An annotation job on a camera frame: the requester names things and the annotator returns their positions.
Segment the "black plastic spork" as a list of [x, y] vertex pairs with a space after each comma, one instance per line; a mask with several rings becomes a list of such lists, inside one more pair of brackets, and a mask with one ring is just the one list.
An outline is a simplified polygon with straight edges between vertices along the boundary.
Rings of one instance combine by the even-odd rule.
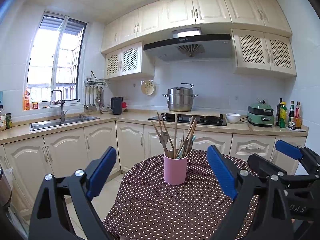
[[184, 152], [184, 157], [187, 156], [187, 154], [190, 152], [190, 150], [192, 149], [193, 147], [193, 142], [192, 140], [188, 140], [188, 143], [186, 144], [186, 149], [185, 149], [185, 152]]

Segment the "light blue sheathed knife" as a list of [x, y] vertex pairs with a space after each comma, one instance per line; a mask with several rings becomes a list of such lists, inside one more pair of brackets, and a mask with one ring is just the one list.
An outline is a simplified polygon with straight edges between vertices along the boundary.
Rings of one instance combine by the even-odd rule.
[[188, 152], [192, 149], [193, 147], [193, 142], [196, 139], [196, 137], [193, 135], [191, 139], [187, 139], [182, 148], [179, 150], [176, 159], [182, 159], [187, 156]]

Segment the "wooden chopstick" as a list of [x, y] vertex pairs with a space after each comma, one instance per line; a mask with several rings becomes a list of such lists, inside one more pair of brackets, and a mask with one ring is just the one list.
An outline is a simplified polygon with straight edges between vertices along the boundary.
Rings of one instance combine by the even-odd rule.
[[159, 116], [159, 113], [158, 113], [158, 112], [157, 112], [157, 118], [158, 118], [158, 123], [159, 123], [159, 127], [160, 127], [160, 136], [159, 136], [159, 141], [160, 141], [161, 145], [163, 146], [164, 153], [166, 153], [166, 150], [165, 150], [165, 143], [164, 143], [164, 141], [163, 141], [163, 137], [162, 137], [163, 130], [162, 130], [161, 120], [160, 120], [160, 116]]
[[193, 138], [194, 129], [196, 127], [196, 124], [197, 124], [197, 120], [195, 118], [193, 118], [193, 123], [191, 124], [191, 127], [188, 130], [187, 137], [184, 140], [184, 142], [183, 142], [183, 144], [181, 146], [180, 152], [179, 152], [179, 157], [180, 158], [184, 158], [185, 155], [189, 151], [189, 146], [191, 145], [191, 140]]
[[188, 132], [187, 132], [187, 135], [185, 136], [185, 139], [181, 142], [181, 145], [180, 145], [180, 148], [178, 149], [178, 152], [177, 152], [177, 155], [176, 155], [176, 158], [180, 158], [180, 152], [186, 142], [186, 140], [188, 139], [189, 137], [189, 134], [191, 132], [191, 129], [193, 127], [193, 122], [194, 122], [194, 116], [192, 115], [191, 116], [191, 120], [190, 120], [190, 124], [189, 124], [189, 129], [188, 129]]
[[188, 140], [192, 140], [192, 139], [193, 139], [196, 125], [197, 125], [197, 120], [195, 119], [194, 122], [193, 122], [193, 127], [192, 127], [192, 129], [191, 129], [191, 132], [190, 132], [190, 134], [189, 134]]
[[177, 152], [177, 113], [175, 113], [175, 123], [174, 123], [174, 154], [173, 158], [176, 159]]
[[157, 127], [156, 127], [155, 123], [154, 123], [153, 121], [151, 121], [151, 123], [152, 123], [152, 125], [153, 125], [153, 127], [154, 127], [154, 129], [155, 129], [155, 131], [156, 131], [156, 133], [157, 133], [157, 135], [158, 135], [158, 137], [159, 137], [159, 139], [160, 139], [161, 134], [159, 133], [159, 131], [158, 131], [158, 129], [157, 129]]
[[170, 140], [170, 135], [168, 132], [163, 132], [162, 124], [161, 124], [161, 121], [162, 121], [161, 116], [159, 115], [159, 113], [157, 113], [157, 116], [158, 116], [159, 126], [161, 129], [161, 135], [159, 136], [159, 141], [164, 148], [167, 148], [167, 143]]

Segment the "silver metal spoon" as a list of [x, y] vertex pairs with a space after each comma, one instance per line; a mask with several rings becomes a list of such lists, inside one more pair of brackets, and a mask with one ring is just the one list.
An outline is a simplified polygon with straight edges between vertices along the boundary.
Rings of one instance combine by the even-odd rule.
[[166, 150], [166, 153], [165, 155], [168, 157], [168, 158], [172, 158], [172, 154], [170, 153], [170, 151], [167, 149], [167, 143], [169, 141], [169, 134], [167, 132], [163, 132], [162, 133], [162, 137], [163, 137], [163, 141], [165, 143], [165, 150]]

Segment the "red sauce bottle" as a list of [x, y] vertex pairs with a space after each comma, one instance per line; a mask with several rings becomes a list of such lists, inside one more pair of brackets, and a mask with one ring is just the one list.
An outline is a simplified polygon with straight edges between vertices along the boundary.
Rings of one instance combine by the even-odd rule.
[[301, 129], [302, 127], [302, 117], [301, 117], [301, 105], [300, 102], [298, 101], [296, 106], [295, 106], [295, 127], [296, 129]]

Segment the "dark soy sauce bottle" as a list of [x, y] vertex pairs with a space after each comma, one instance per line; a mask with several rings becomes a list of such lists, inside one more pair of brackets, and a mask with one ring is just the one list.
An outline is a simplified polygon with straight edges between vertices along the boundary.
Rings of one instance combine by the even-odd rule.
[[290, 105], [290, 111], [289, 111], [289, 117], [288, 117], [288, 127], [291, 128], [292, 123], [295, 120], [295, 105], [294, 101], [291, 100], [291, 105]]

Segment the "dark oil bottle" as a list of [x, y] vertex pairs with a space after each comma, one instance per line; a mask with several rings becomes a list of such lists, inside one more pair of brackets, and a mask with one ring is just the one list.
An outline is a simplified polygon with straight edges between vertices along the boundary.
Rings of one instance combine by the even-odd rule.
[[282, 100], [283, 98], [279, 98], [279, 103], [277, 104], [276, 122], [275, 122], [276, 126], [279, 126], [279, 116], [280, 116], [280, 108], [281, 108]]

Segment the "yellow green bottle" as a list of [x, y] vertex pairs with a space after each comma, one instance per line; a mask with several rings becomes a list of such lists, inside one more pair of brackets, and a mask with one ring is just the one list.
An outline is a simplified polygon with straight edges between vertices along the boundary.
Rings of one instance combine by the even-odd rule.
[[286, 121], [286, 110], [287, 110], [286, 102], [282, 101], [280, 109], [279, 109], [279, 121], [278, 121], [278, 126], [280, 128], [285, 128], [285, 126], [286, 126], [286, 123], [285, 123], [285, 121]]

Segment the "pink cylindrical utensil holder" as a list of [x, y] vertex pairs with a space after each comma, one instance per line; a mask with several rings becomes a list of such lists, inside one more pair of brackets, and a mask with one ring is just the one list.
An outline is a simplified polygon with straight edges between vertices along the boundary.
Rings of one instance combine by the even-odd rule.
[[175, 159], [173, 153], [174, 150], [170, 150], [169, 157], [164, 155], [164, 181], [170, 185], [181, 185], [185, 182], [188, 157]]

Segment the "black gas stove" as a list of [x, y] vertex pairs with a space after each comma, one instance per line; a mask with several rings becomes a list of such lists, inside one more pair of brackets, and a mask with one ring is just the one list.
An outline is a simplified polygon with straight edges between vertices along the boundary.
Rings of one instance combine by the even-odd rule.
[[[159, 115], [164, 122], [175, 122], [175, 115], [172, 113], [161, 113]], [[177, 114], [177, 123], [190, 124], [192, 115]], [[198, 124], [209, 126], [227, 126], [226, 119], [222, 114], [219, 116], [194, 115]]]

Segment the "white ceramic bowl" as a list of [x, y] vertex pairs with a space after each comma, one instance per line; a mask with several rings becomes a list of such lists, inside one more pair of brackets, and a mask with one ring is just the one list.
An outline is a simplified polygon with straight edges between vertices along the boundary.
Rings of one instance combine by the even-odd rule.
[[230, 124], [237, 124], [238, 122], [240, 122], [241, 115], [236, 113], [227, 113], [226, 119]]

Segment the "brown polka dot tablecloth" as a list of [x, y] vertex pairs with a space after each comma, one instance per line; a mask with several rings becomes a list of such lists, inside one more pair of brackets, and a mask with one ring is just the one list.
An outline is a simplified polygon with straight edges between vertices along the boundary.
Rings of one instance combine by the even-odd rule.
[[103, 225], [113, 239], [210, 239], [231, 204], [206, 151], [191, 151], [181, 185], [164, 181], [164, 155], [160, 154], [137, 163], [124, 175]]

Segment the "chrome sink faucet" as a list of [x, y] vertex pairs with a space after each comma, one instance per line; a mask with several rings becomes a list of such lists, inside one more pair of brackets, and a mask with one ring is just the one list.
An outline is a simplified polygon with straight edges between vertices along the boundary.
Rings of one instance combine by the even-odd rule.
[[58, 92], [60, 93], [60, 101], [57, 101], [57, 104], [60, 104], [61, 106], [61, 111], [60, 111], [60, 119], [62, 122], [65, 122], [65, 111], [63, 110], [63, 104], [65, 103], [65, 101], [63, 100], [63, 94], [62, 94], [62, 90], [60, 89], [53, 89], [50, 93], [50, 96], [53, 96], [54, 92]]

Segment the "stainless steel steamer pot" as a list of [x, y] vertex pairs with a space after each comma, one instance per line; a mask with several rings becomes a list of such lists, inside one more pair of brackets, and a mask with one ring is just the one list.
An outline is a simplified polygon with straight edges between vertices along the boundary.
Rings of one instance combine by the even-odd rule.
[[193, 84], [182, 82], [182, 85], [189, 85], [190, 87], [172, 87], [167, 90], [167, 94], [162, 94], [167, 98], [167, 105], [169, 111], [189, 112], [193, 107], [194, 98], [198, 94], [193, 92]]

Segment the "upper cream cabinets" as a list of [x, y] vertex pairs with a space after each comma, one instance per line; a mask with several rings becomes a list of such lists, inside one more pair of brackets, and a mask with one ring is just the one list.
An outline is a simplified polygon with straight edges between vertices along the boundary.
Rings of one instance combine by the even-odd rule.
[[105, 77], [153, 76], [145, 44], [200, 34], [231, 35], [237, 73], [296, 75], [292, 31], [277, 0], [160, 0], [105, 27]]

